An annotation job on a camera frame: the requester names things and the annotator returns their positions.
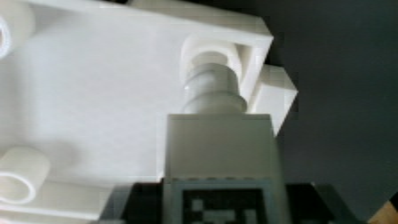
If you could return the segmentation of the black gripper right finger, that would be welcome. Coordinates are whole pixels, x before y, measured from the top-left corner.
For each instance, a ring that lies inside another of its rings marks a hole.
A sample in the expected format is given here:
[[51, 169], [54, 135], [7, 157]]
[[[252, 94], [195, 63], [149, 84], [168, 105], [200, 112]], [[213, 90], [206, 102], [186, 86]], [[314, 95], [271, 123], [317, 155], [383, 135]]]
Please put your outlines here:
[[365, 224], [330, 184], [285, 185], [293, 224]]

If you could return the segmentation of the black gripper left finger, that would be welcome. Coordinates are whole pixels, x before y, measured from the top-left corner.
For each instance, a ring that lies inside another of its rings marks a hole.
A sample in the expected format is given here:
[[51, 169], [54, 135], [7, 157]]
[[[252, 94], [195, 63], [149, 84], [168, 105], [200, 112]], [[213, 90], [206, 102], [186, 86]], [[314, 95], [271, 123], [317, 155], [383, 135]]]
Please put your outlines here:
[[161, 224], [161, 184], [118, 185], [99, 216], [101, 224]]

